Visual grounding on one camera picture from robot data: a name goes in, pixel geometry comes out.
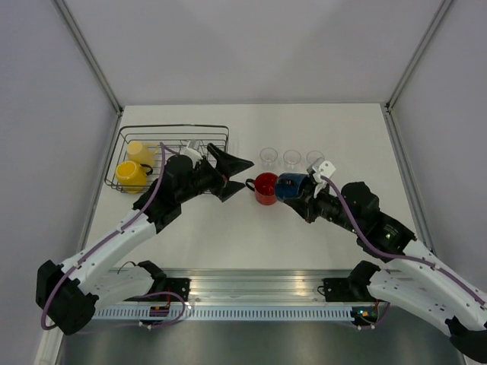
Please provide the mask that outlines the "blue mug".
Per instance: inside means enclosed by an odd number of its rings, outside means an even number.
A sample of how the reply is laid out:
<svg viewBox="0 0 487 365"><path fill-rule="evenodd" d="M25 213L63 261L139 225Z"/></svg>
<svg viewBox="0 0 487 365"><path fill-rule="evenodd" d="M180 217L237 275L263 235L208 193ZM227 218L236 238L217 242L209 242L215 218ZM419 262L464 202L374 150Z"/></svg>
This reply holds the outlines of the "blue mug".
<svg viewBox="0 0 487 365"><path fill-rule="evenodd" d="M283 173L279 175L274 188L277 200L283 202L286 199L298 197L302 185L308 180L309 176L304 173Z"/></svg>

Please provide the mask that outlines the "red mug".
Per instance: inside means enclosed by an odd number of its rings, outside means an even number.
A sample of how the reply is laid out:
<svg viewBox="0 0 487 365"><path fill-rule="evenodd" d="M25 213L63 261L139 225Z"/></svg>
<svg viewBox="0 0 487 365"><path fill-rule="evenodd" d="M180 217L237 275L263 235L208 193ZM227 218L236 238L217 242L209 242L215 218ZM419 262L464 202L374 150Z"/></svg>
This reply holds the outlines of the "red mug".
<svg viewBox="0 0 487 365"><path fill-rule="evenodd" d="M246 179L245 186L250 189L261 205L273 205L277 202L275 184L278 176L274 173L261 173L255 179Z"/></svg>

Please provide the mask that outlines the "clear glass cup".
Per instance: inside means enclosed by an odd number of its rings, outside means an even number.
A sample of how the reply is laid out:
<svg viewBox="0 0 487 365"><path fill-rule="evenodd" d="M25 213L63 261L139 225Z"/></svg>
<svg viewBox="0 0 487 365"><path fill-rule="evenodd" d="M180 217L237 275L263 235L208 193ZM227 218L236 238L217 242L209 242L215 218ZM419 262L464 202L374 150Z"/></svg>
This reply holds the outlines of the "clear glass cup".
<svg viewBox="0 0 487 365"><path fill-rule="evenodd" d="M283 156L284 170L288 173L299 173L301 172L301 161L302 157L299 151L295 149L287 150Z"/></svg>
<svg viewBox="0 0 487 365"><path fill-rule="evenodd" d="M274 171L278 162L278 152L274 148L263 148L259 153L261 167L264 171Z"/></svg>
<svg viewBox="0 0 487 365"><path fill-rule="evenodd" d="M309 167L313 165L317 160L323 160L324 155L321 151L313 150L307 153L306 156L306 166Z"/></svg>

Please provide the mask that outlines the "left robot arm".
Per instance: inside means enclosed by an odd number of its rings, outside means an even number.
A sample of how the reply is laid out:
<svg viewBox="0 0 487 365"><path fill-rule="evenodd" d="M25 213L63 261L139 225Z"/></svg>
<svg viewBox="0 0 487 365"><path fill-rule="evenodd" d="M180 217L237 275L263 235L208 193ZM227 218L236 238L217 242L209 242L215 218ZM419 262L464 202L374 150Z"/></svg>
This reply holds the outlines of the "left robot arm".
<svg viewBox="0 0 487 365"><path fill-rule="evenodd" d="M207 145L213 163L191 147L163 157L158 178L133 204L116 227L91 248L63 262L44 262L37 271L35 300L42 309L43 330L58 328L65 335L83 329L96 311L124 300L157 301L174 297L166 291L167 276L153 262L143 261L122 274L110 269L134 248L159 234L182 213L183 203L208 192L227 201L245 185L232 176L253 167L253 162Z"/></svg>

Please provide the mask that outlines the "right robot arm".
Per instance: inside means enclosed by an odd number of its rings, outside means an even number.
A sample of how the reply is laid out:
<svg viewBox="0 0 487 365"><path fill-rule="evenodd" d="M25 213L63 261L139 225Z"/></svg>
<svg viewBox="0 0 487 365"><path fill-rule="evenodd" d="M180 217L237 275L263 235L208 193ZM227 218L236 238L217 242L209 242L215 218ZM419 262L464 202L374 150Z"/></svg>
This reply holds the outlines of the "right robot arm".
<svg viewBox="0 0 487 365"><path fill-rule="evenodd" d="M315 182L304 174L282 174L277 199L306 222L322 218L357 236L357 244L421 285L395 282L370 262L360 262L347 290L356 300L377 299L399 306L443 332L463 355L486 362L486 294L445 265L415 234L383 213L380 199L364 182L341 189L327 178Z"/></svg>

